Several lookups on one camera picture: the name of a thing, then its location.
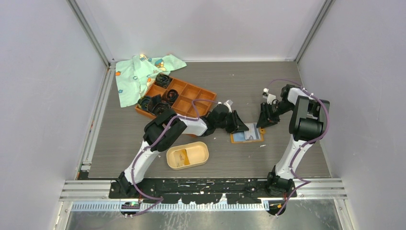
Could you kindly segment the silver VIP credit card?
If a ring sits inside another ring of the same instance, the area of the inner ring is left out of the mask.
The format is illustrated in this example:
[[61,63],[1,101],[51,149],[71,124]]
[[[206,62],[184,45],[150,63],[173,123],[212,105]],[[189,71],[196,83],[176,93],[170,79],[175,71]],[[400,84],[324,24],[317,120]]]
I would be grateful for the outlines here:
[[257,128],[256,123],[246,123],[246,126],[248,127],[248,131],[244,131],[244,138],[245,140],[261,140],[261,132]]

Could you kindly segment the orange leather card holder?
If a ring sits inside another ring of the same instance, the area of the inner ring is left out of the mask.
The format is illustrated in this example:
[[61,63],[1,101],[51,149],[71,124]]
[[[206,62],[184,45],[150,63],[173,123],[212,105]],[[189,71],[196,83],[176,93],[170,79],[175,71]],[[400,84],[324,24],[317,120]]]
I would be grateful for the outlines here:
[[264,134],[266,133],[265,129],[258,128],[261,132],[262,139],[261,140],[245,140],[244,132],[236,132],[230,135],[230,139],[232,143],[250,143],[250,142],[262,142],[264,141]]

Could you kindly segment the cream oval plastic tray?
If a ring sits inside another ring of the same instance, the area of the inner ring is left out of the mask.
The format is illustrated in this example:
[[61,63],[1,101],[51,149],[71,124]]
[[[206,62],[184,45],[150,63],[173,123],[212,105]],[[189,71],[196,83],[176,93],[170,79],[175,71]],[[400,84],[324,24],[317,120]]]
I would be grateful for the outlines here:
[[[180,150],[180,149],[187,150],[187,154],[188,154],[188,157],[190,160],[190,165],[186,165],[186,166],[177,168],[176,164],[175,164],[175,159],[174,159],[174,152],[177,150]],[[193,142],[193,143],[179,145],[179,146],[169,148],[166,153],[166,158],[167,158],[167,164],[171,169],[183,170],[183,169],[187,169],[190,167],[196,167],[196,166],[206,164],[206,162],[209,159],[209,151],[208,151],[208,147],[205,143],[198,141],[198,142]]]

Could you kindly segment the gold VIP credit card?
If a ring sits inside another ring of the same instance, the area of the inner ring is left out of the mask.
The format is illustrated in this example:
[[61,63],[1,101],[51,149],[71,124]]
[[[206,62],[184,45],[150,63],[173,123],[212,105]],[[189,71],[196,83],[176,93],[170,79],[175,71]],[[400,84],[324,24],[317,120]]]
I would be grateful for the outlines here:
[[190,160],[186,149],[180,149],[175,151],[174,159],[177,168],[190,165]]

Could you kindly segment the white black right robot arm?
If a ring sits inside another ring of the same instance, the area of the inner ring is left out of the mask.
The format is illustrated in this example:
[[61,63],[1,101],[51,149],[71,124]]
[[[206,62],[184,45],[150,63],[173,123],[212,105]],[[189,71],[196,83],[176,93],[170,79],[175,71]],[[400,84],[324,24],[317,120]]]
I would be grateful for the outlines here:
[[288,146],[281,160],[268,173],[265,184],[265,191],[270,196],[289,196],[294,193],[293,179],[298,164],[308,149],[328,131],[330,102],[316,98],[304,87],[290,84],[282,88],[279,100],[267,88],[262,96],[266,101],[260,105],[258,128],[276,125],[281,115],[292,112]]

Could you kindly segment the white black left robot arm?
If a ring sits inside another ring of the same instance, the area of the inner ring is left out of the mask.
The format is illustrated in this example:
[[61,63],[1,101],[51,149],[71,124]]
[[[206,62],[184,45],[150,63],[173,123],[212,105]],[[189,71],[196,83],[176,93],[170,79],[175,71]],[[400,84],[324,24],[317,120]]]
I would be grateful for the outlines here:
[[231,110],[224,103],[219,103],[212,111],[197,117],[180,115],[172,108],[167,109],[145,126],[138,153],[116,180],[116,192],[128,198],[141,195],[147,199],[161,200],[161,197],[148,195],[139,188],[139,183],[143,181],[154,159],[168,150],[182,134],[206,137],[217,129],[223,129],[228,134],[249,131],[237,111]]

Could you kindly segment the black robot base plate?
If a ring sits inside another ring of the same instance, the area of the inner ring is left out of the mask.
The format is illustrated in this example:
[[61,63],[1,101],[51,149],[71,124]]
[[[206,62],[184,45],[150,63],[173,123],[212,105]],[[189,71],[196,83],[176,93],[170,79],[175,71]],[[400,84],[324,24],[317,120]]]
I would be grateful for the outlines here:
[[216,204],[225,196],[228,204],[256,204],[262,198],[296,197],[294,189],[294,183],[287,189],[265,178],[146,178],[137,187],[117,179],[111,183],[109,198],[141,198],[147,204],[153,204],[155,197],[162,198],[163,204]]

